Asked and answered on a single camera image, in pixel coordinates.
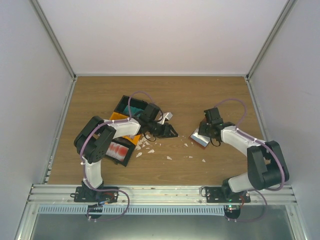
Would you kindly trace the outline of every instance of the white wall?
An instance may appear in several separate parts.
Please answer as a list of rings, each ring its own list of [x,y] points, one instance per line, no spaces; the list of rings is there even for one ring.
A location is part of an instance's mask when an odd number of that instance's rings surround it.
[[[298,0],[253,75],[269,135],[280,143],[298,205],[319,239],[320,3]]]
[[[76,74],[247,74],[286,0],[39,0]]]
[[[0,239],[40,183],[71,78],[28,0],[0,1]]]

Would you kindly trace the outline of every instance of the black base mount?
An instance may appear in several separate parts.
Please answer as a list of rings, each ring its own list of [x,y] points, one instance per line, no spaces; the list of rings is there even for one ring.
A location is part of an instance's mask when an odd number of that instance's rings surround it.
[[[116,186],[104,186],[102,183],[97,189],[119,189]],[[118,201],[118,191],[95,191],[90,189],[83,181],[81,186],[75,189],[75,193],[71,193],[70,197],[74,198],[75,203],[100,203],[107,202],[108,204]]]
[[[250,203],[250,196],[246,196],[247,191],[241,191],[233,194],[230,198],[226,198],[222,188],[220,186],[206,186],[205,197],[207,203],[220,203],[220,204],[232,204],[232,203]]]

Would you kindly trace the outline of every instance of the wooden floor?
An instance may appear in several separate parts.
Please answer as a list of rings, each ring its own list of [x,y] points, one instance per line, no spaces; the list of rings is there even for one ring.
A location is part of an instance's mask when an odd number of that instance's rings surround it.
[[[202,149],[188,137],[204,118],[204,110],[227,98],[239,98],[248,107],[240,128],[261,138],[251,97],[243,77],[79,77],[66,116],[49,184],[80,184],[83,170],[73,146],[78,133],[95,115],[108,119],[122,95],[146,91],[163,112],[172,112],[169,121],[179,137],[157,139],[135,150],[127,167],[102,161],[105,184],[124,185],[220,185],[226,178],[247,171],[247,160],[233,147],[222,144]],[[149,102],[148,97],[135,98]],[[224,121],[236,123],[244,109],[235,101],[219,107]]]

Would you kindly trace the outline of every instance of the orange box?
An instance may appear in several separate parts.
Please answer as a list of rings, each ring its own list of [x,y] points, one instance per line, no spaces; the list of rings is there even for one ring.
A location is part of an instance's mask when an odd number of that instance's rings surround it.
[[[111,117],[110,117],[110,120],[120,120],[120,119],[127,119],[128,116],[126,115],[123,115],[121,113],[117,113],[117,112],[113,112]],[[128,139],[130,142],[132,142],[134,145],[137,145],[138,144],[138,141],[140,139],[140,135],[130,135],[130,136],[122,136],[122,138],[124,139]]]

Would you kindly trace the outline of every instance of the cable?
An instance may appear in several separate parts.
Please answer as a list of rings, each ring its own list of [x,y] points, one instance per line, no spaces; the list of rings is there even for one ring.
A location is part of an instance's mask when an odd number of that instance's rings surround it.
[[[84,151],[85,151],[85,148],[86,148],[89,140],[91,139],[91,137],[95,134],[95,132],[96,132],[98,129],[100,129],[101,127],[103,127],[103,126],[105,126],[105,125],[108,125],[108,124],[110,124],[110,123],[112,123],[112,122],[125,123],[125,122],[127,122],[127,121],[128,121],[128,119],[122,119],[122,120],[115,120],[115,121],[105,121],[105,122],[99,124],[99,125],[96,126],[95,129],[88,135],[88,137],[87,137],[86,140],[84,141],[83,146],[82,146],[82,148],[81,148],[81,150],[80,150],[80,153],[79,153],[80,158],[81,158],[81,161],[82,161],[82,165],[83,165],[83,177],[84,177],[84,180],[85,180],[86,185],[87,185],[90,189],[92,189],[92,190],[94,190],[94,191],[96,191],[96,192],[109,192],[109,191],[120,192],[120,193],[123,193],[123,194],[126,196],[127,200],[128,200],[128,203],[127,203],[126,208],[125,208],[125,210],[123,211],[123,213],[121,213],[120,215],[117,215],[117,216],[115,216],[115,217],[108,218],[108,219],[99,219],[99,220],[95,219],[95,220],[94,220],[95,222],[98,222],[98,221],[99,221],[99,222],[108,222],[108,221],[112,221],[112,220],[116,220],[116,219],[118,219],[118,218],[121,218],[123,215],[126,214],[126,212],[127,212],[128,209],[129,209],[129,206],[130,206],[130,197],[129,197],[129,195],[128,195],[125,191],[122,191],[122,190],[120,190],[120,189],[113,189],[113,188],[109,188],[109,189],[97,189],[97,188],[93,187],[93,186],[91,185],[91,183],[89,182],[88,178],[87,178],[87,174],[86,174],[86,161],[85,161],[85,157],[84,157]],[[87,211],[86,216],[87,216],[87,218],[90,220],[89,212],[90,212],[90,209],[88,208],[88,211]]]
[[[155,136],[154,137],[154,140],[150,140],[150,138],[147,138],[147,136],[146,136],[146,133],[144,132],[143,133],[143,136],[145,137],[145,139],[147,140],[147,141],[149,141],[149,142],[155,142],[156,140],[157,140],[157,137]]]
[[[151,102],[152,102],[152,103],[155,103],[155,101],[153,100],[153,98],[152,98],[148,93],[146,93],[145,91],[135,91],[134,93],[131,94],[131,96],[129,97],[129,100],[128,100],[129,119],[132,118],[132,113],[131,113],[131,109],[130,109],[130,101],[131,101],[131,98],[132,98],[134,95],[138,94],[138,93],[147,95],[147,96],[150,98]]]
[[[221,142],[220,141],[218,141],[219,145],[214,145],[214,143],[212,142],[212,138],[211,137],[210,137],[210,143],[215,147],[220,147],[221,146]]]
[[[203,195],[202,194],[202,191],[203,191],[203,189],[205,189],[206,188],[206,186],[203,186],[201,189],[200,189],[200,195],[201,195],[201,197],[203,197],[203,198],[206,198],[207,196],[206,195]]]
[[[240,209],[242,209],[242,207],[244,206],[244,204],[245,204],[245,198],[243,197],[243,196],[239,196],[240,197],[240,199],[241,199],[241,202],[242,202],[242,204],[241,204],[241,206],[240,206]]]
[[[237,219],[234,219],[234,218],[229,218],[227,217],[226,215],[224,215],[224,217],[228,220],[228,221],[233,221],[233,222],[240,222],[240,223],[252,223],[252,222],[255,222],[255,221],[259,221],[261,219],[263,219],[265,216],[266,216],[266,213],[268,211],[268,203],[267,203],[267,200],[266,198],[262,195],[261,192],[259,192],[258,190],[251,190],[251,191],[255,191],[257,192],[263,199],[264,203],[265,203],[265,208],[263,210],[263,213],[261,216],[259,217],[256,217],[256,218],[253,218],[253,219],[244,219],[244,220],[237,220]]]
[[[216,105],[214,105],[214,108],[216,108],[219,105],[221,105],[221,104],[223,104],[225,102],[228,102],[228,101],[237,101],[237,102],[241,103],[243,108],[244,108],[244,113],[243,113],[242,117],[240,118],[240,120],[235,125],[236,127],[238,127],[242,123],[242,121],[245,119],[245,117],[247,116],[247,106],[246,106],[244,101],[242,101],[242,100],[240,100],[238,98],[227,98],[225,100],[222,100],[222,101],[218,102]]]

